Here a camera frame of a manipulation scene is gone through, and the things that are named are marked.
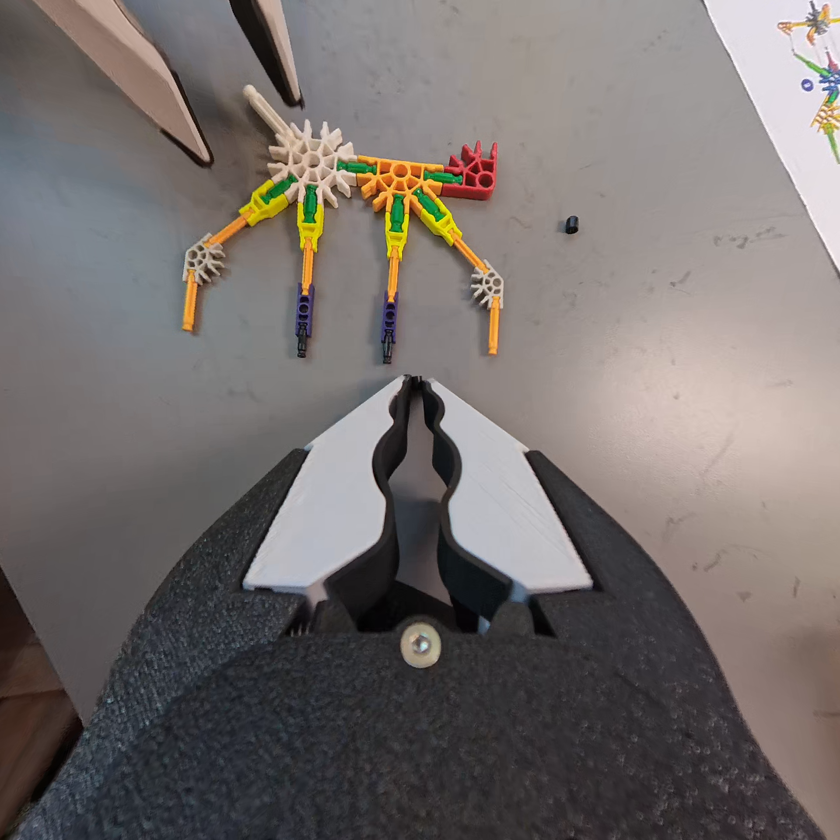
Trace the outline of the colourful rod-and-connector toy animal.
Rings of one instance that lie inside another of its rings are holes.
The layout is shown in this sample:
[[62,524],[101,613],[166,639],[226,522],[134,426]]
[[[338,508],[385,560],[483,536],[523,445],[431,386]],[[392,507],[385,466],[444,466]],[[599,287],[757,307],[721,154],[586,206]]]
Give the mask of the colourful rod-and-connector toy animal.
[[467,245],[443,199],[490,199],[497,185],[498,144],[494,143],[488,154],[484,154],[480,142],[473,148],[466,144],[460,157],[452,155],[448,164],[358,155],[352,143],[343,141],[340,129],[330,129],[325,122],[317,137],[308,120],[302,129],[284,121],[254,86],[247,85],[244,96],[275,135],[276,143],[269,147],[270,178],[252,192],[235,220],[217,233],[200,238],[185,252],[182,330],[194,331],[198,290],[221,274],[224,244],[245,228],[295,207],[302,269],[297,284],[294,333],[297,356],[304,359],[314,322],[313,268],[324,229],[324,207],[338,205],[335,190],[349,197],[357,189],[375,212],[384,213],[389,271],[381,314],[383,363],[392,362],[396,346],[399,271],[411,214],[472,266],[472,298],[489,312],[488,354],[497,355],[504,279],[487,259],[480,258]]

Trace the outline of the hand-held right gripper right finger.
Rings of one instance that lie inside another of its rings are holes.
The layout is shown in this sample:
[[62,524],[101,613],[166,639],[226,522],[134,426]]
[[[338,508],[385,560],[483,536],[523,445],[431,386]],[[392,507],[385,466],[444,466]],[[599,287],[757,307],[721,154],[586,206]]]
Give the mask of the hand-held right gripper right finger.
[[419,391],[444,483],[437,568],[459,626],[485,632],[507,603],[546,624],[538,597],[592,592],[593,577],[529,447],[438,381],[420,381]]

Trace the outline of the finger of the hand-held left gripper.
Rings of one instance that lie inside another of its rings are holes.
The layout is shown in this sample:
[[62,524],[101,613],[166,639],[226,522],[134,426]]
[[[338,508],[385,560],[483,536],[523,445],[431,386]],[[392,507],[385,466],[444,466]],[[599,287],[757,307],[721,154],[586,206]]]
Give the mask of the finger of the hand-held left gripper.
[[35,5],[198,165],[212,165],[182,84],[166,57],[117,1],[36,1]]
[[230,1],[229,5],[282,101],[290,108],[302,108],[304,99],[281,1]]

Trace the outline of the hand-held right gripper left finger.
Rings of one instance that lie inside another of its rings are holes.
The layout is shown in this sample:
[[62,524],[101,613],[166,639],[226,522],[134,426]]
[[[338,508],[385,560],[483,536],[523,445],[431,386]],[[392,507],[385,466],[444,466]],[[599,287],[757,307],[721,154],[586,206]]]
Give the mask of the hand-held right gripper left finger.
[[300,597],[323,628],[357,629],[395,581],[390,478],[407,450],[402,375],[316,436],[243,578],[247,592]]

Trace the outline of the white printed instruction sheet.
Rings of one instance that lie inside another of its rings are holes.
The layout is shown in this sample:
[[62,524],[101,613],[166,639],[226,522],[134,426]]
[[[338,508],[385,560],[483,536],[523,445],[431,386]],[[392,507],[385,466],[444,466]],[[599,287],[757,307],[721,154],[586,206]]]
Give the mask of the white printed instruction sheet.
[[838,268],[839,2],[704,6]]

